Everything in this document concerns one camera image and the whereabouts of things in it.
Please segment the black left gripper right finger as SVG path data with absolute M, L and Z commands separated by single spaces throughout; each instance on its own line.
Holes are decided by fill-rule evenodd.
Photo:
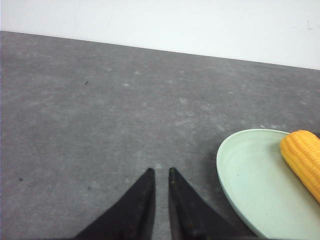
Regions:
M 175 167 L 168 174 L 168 210 L 173 240 L 246 239 L 199 196 Z

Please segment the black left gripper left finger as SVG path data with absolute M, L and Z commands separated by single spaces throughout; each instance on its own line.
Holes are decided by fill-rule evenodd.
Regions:
M 76 240 L 150 240 L 156 213 L 155 170 L 148 168 L 107 211 L 78 233 Z

